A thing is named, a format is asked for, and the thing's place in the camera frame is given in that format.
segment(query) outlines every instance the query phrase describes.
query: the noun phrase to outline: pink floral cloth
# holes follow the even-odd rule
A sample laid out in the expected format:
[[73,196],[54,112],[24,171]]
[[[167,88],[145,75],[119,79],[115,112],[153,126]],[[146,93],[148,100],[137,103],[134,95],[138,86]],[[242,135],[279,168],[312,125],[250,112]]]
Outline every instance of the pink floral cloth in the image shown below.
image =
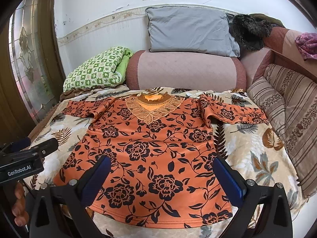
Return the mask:
[[303,33],[295,43],[304,60],[317,59],[317,33]]

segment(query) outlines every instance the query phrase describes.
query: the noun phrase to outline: fingernail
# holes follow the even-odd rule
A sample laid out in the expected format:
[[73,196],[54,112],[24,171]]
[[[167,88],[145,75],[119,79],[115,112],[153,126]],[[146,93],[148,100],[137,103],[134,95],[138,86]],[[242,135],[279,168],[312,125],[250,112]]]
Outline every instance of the fingernail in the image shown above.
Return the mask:
[[23,223],[21,220],[16,220],[15,223],[17,226],[23,226]]
[[15,208],[13,209],[13,212],[14,212],[14,214],[15,214],[16,216],[20,215],[20,209],[19,209],[18,207],[15,207]]

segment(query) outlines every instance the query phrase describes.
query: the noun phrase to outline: orange floral shirt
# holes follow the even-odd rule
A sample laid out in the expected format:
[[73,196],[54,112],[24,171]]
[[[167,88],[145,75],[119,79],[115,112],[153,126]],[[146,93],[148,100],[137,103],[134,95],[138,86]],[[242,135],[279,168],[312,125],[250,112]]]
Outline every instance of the orange floral shirt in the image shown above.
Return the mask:
[[111,172],[90,208],[151,228],[198,227],[232,217],[212,171],[217,151],[210,123],[268,124],[261,109],[221,103],[204,94],[199,99],[142,94],[70,101],[63,113],[94,119],[55,184],[79,179],[106,155]]

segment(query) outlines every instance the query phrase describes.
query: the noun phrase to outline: gray pillow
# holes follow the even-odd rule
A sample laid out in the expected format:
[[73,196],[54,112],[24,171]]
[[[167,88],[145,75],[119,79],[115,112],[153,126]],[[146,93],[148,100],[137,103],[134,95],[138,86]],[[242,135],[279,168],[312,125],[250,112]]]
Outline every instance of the gray pillow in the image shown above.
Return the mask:
[[229,33],[227,15],[194,7],[149,7],[151,52],[200,52],[239,57],[238,43]]

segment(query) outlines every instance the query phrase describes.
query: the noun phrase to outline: blue gripper pad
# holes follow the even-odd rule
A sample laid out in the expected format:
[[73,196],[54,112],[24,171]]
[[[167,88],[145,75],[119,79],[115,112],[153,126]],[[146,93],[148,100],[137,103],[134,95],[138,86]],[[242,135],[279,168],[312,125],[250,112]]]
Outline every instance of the blue gripper pad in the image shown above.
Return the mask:
[[234,180],[234,177],[217,157],[213,161],[212,168],[231,205],[240,208],[243,204],[243,197],[246,193],[246,188],[243,190],[241,189],[238,183]]
[[100,188],[104,184],[108,174],[111,170],[111,160],[109,157],[103,157],[101,164],[98,166],[98,168],[95,170],[87,184],[84,186],[82,193],[81,193],[81,204],[82,206],[90,206]]

